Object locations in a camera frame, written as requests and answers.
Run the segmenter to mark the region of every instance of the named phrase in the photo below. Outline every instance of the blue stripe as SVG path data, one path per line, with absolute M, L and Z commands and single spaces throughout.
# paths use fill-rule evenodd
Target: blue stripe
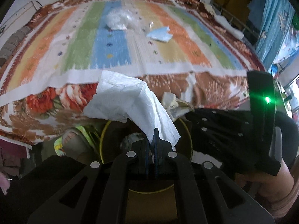
M 121 1 L 106 2 L 92 48 L 91 69 L 131 64 L 125 32 L 111 31 L 106 25 L 105 17 L 114 8 L 121 8 Z
M 234 65 L 234 67 L 236 67 L 236 69 L 238 70 L 244 70 L 244 67 L 242 66 L 241 62 L 239 61 L 239 59 L 233 54 L 231 53 L 228 48 L 221 42 L 219 41 L 216 36 L 209 30 L 209 28 L 207 28 L 198 18 L 194 17 L 192 14 L 188 13 L 187 11 L 182 9 L 182 12 L 190 17 L 193 21 L 195 21 L 198 26 L 201 27 L 201 29 L 207 34 L 209 35 L 212 40 L 214 40 L 215 43 L 217 43 L 218 47 L 226 54 L 226 56 L 231 60 L 232 64 Z

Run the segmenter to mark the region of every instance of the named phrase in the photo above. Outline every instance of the bed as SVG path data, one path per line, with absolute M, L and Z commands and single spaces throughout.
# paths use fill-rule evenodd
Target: bed
M 112 9 L 129 9 L 135 28 L 112 31 Z M 264 70 L 242 41 L 196 0 L 60 0 L 36 12 L 29 34 L 0 69 L 0 136 L 34 145 L 78 125 L 103 69 L 137 77 L 162 98 L 230 109 L 247 99 L 246 72 Z M 168 43 L 148 39 L 169 26 Z

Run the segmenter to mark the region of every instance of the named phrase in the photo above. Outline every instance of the silver rivet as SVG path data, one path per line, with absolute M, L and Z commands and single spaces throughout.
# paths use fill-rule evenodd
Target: silver rivet
M 93 161 L 91 164 L 90 164 L 90 167 L 91 168 L 98 168 L 100 166 L 100 163 L 98 161 Z
M 136 152 L 134 151 L 127 152 L 127 157 L 135 157 L 135 156 L 136 156 Z
M 175 158 L 175 157 L 177 157 L 177 153 L 176 152 L 169 152 L 168 156 L 171 157 L 171 158 Z
M 209 162 L 209 161 L 206 161 L 206 162 L 204 163 L 204 167 L 205 167 L 206 169 L 211 169 L 211 168 L 213 167 L 213 164 L 212 164 L 211 162 Z

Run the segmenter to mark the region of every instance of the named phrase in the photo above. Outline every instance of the yellow rim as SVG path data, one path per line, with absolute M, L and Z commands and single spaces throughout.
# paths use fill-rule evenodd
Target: yellow rim
M 106 130 L 107 130 L 108 126 L 111 124 L 111 122 L 112 122 L 112 120 L 109 120 L 109 121 L 106 123 L 106 125 L 105 125 L 105 127 L 104 127 L 104 129 L 103 129 L 103 131 L 102 131 L 102 133 L 101 133 L 100 147 L 99 147 L 99 148 L 100 148 L 100 157 L 101 157 L 102 164 L 104 164 L 103 154 L 102 154 L 103 139 L 104 139 Z
M 187 133 L 188 133 L 188 136 L 189 136 L 189 138 L 190 138 L 190 143 L 191 143 L 191 157 L 190 157 L 190 160 L 192 160 L 192 157 L 193 157 L 193 145 L 192 145 L 191 134 L 190 134 L 189 129 L 188 129 L 188 127 L 186 126 L 185 122 L 184 122 L 181 118 L 179 118 L 179 120 L 182 122 L 182 124 L 183 124 L 183 126 L 185 127 L 185 129 L 186 129 L 186 131 L 187 131 Z
M 188 130 L 188 127 L 186 126 L 186 124 L 184 123 L 184 121 L 182 119 L 179 118 L 179 120 L 181 121 L 181 123 L 183 124 L 183 126 L 185 127 L 187 133 L 188 133 L 188 136 L 190 138 L 190 143 L 191 143 L 191 158 L 190 160 L 192 159 L 192 156 L 193 156 L 193 147 L 192 147 L 192 138 L 191 138 L 191 134 Z M 100 146 L 99 146 L 99 149 L 100 149 L 100 157 L 101 157 L 101 161 L 102 161 L 102 164 L 104 164 L 104 160 L 103 160 L 103 154 L 102 154 L 102 146 L 103 146 L 103 140 L 104 140 L 104 136 L 105 136 L 105 133 L 107 131 L 107 128 L 108 126 L 111 124 L 112 120 L 109 120 L 106 125 L 104 126 L 104 129 L 101 133 L 101 138 L 100 138 Z M 168 190 L 170 189 L 171 187 L 173 187 L 173 185 L 170 185 L 168 186 L 167 188 L 165 189 L 161 189 L 161 190 L 157 190 L 157 191 L 153 191 L 153 192 L 140 192 L 140 191 L 135 191 L 135 190 L 132 190 L 132 189 L 129 189 L 130 191 L 132 192 L 135 192 L 135 193 L 138 193 L 138 194 L 156 194 L 156 193 L 160 193 L 160 192 L 163 192 L 165 190 Z

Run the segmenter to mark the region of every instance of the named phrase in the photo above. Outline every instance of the green led indicator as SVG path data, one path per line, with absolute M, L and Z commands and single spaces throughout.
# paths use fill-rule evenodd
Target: green led indicator
M 265 97 L 265 101 L 267 102 L 267 104 L 269 104 L 271 102 L 271 98 Z

